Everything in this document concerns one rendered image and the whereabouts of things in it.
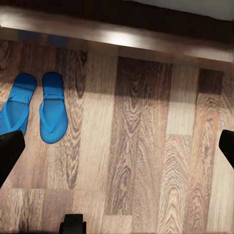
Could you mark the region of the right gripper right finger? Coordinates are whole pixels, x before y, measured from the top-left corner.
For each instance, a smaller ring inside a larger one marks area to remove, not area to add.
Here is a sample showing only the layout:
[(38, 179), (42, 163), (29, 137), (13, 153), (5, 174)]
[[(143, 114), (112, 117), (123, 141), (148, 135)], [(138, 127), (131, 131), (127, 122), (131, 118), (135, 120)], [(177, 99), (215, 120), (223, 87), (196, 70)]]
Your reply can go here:
[(234, 132), (223, 130), (218, 146), (231, 166), (234, 168)]

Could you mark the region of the sandal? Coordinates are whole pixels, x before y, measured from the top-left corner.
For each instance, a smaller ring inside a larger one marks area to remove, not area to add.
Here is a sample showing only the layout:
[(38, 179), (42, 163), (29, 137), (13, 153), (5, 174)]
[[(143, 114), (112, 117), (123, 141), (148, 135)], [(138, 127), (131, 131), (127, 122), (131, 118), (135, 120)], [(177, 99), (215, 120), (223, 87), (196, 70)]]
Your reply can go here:
[(9, 97), (0, 111), (0, 135), (22, 130), (25, 134), (29, 105), (37, 87), (37, 80), (27, 73), (16, 76)]
[(53, 144), (62, 139), (68, 128), (62, 76), (46, 73), (42, 78), (43, 103), (39, 106), (41, 139)]

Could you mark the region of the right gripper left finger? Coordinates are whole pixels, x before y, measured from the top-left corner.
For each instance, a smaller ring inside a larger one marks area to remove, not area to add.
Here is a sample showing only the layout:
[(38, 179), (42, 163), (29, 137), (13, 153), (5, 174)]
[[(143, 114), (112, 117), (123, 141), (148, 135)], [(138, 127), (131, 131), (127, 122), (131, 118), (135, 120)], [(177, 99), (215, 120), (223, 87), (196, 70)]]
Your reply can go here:
[(0, 135), (0, 188), (24, 149), (25, 141), (22, 130)]

